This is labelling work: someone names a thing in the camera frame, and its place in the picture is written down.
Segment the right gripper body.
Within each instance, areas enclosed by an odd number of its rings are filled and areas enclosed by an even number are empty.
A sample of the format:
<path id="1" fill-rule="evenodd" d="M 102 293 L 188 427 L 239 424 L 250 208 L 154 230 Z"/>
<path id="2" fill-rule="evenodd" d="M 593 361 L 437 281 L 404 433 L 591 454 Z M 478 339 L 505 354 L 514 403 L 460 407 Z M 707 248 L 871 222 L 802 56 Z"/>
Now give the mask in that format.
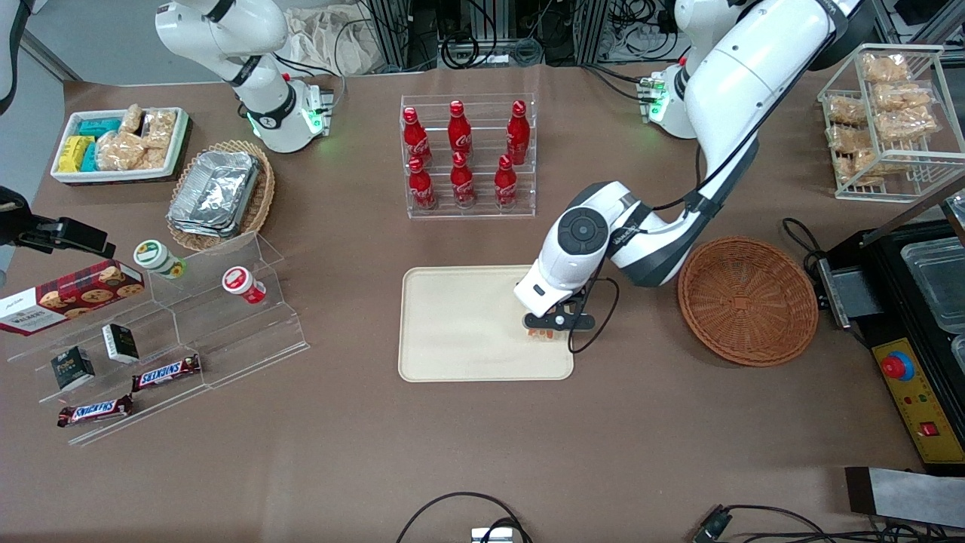
<path id="1" fill-rule="evenodd" d="M 27 200 L 13 189 L 1 188 L 1 244 L 15 245 L 33 231 L 35 220 Z"/>

